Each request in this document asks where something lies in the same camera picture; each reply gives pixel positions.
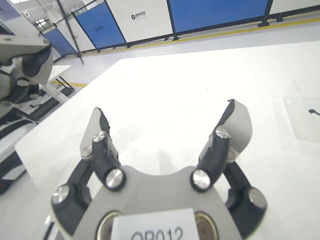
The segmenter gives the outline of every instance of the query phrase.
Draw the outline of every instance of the cable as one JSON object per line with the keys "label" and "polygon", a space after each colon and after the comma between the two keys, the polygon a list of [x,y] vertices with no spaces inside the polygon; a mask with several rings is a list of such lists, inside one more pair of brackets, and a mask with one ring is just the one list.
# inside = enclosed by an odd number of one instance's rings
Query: cable
{"label": "cable", "polygon": [[67,17],[67,15],[66,15],[66,13],[65,13],[65,11],[64,11],[64,9],[63,9],[63,6],[62,6],[60,0],[56,0],[56,2],[57,2],[58,6],[59,6],[59,8],[60,8],[60,11],[61,11],[62,14],[63,14],[62,16],[63,16],[63,18],[64,18],[64,20],[65,20],[66,26],[68,27],[69,32],[70,32],[70,34],[71,34],[71,36],[72,36],[73,42],[75,43],[75,46],[76,46],[76,48],[77,48],[76,57],[78,57],[78,58],[81,60],[82,65],[84,65],[82,56],[81,56],[81,54],[80,54],[80,49],[79,49],[78,43],[77,43],[77,41],[76,41],[75,36],[73,35],[73,32],[72,32],[71,27],[70,27],[70,24],[69,24],[69,22],[68,22],[68,17]]}

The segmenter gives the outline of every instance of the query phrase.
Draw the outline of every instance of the desk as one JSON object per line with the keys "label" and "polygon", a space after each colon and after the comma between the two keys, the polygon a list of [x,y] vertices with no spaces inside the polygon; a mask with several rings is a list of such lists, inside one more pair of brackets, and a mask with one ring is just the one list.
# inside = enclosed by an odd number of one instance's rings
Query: desk
{"label": "desk", "polygon": [[[170,174],[198,163],[227,100],[234,98],[247,106],[253,127],[237,163],[268,201],[250,239],[314,239],[320,145],[296,138],[284,99],[319,100],[319,47],[317,41],[122,59],[23,137],[16,151],[49,203],[79,162],[83,133],[98,106],[122,165]],[[312,116],[305,133],[320,125],[320,116],[308,110],[299,116],[302,125]],[[92,181],[90,192],[100,186]],[[226,199],[223,176],[215,187]]]}
{"label": "desk", "polygon": [[48,95],[52,96],[60,103],[65,103],[66,101],[68,101],[69,98],[60,91],[56,90],[55,87],[50,84],[50,81],[55,80],[58,76],[61,76],[61,74],[70,67],[70,65],[53,65],[48,83],[44,86],[40,84],[39,89],[43,89]]}

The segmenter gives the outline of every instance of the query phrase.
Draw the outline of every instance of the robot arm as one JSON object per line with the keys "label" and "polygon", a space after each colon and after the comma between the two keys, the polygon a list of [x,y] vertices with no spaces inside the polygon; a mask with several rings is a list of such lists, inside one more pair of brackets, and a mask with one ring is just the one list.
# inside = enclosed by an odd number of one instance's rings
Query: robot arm
{"label": "robot arm", "polygon": [[[186,208],[194,212],[200,240],[244,239],[257,228],[267,202],[235,162],[252,134],[244,105],[230,100],[197,166],[171,175],[151,176],[122,166],[109,129],[96,107],[81,142],[82,160],[51,197],[54,216],[66,239],[110,240],[115,217]],[[103,187],[91,199],[87,183],[93,172]],[[226,203],[213,186],[222,173],[231,186]],[[132,239],[144,236],[132,235]]]}
{"label": "robot arm", "polygon": [[24,96],[36,99],[53,66],[52,46],[0,42],[0,119]]}

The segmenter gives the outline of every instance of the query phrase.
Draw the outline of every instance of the white label sticker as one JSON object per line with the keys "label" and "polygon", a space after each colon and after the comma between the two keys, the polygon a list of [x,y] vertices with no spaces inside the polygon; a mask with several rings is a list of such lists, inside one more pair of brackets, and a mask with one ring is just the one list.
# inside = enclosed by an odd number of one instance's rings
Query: white label sticker
{"label": "white label sticker", "polygon": [[193,209],[116,217],[111,240],[199,240]]}

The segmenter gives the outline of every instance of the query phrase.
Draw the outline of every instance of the joyson logo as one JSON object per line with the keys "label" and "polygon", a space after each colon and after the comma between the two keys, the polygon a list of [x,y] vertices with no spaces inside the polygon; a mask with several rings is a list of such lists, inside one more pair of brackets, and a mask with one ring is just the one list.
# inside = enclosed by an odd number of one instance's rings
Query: joyson logo
{"label": "joyson logo", "polygon": [[145,11],[142,11],[140,13],[136,13],[136,14],[133,14],[131,15],[131,18],[133,21],[137,21],[137,20],[140,20],[142,18],[146,18],[147,14]]}
{"label": "joyson logo", "polygon": [[98,32],[99,30],[103,29],[103,26],[98,26],[95,28],[95,30]]}

